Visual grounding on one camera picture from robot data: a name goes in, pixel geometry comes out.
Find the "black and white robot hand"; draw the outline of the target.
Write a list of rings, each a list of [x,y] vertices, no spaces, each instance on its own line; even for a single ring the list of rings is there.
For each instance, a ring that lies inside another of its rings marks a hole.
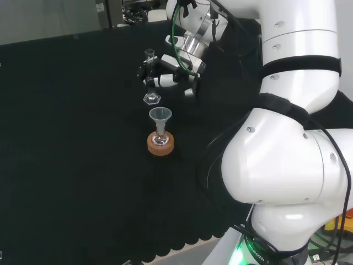
[[[187,97],[197,97],[201,89],[201,74],[206,69],[202,60],[208,45],[186,32],[183,36],[174,38],[180,61],[187,69],[197,74],[197,77],[188,74],[178,64],[176,57],[164,54],[162,57],[155,55],[153,49],[145,50],[145,60],[137,70],[137,77],[147,88],[144,101],[149,105],[158,104],[161,97],[157,94],[157,88],[169,88],[176,86],[180,81],[188,81],[191,88],[184,94]]]

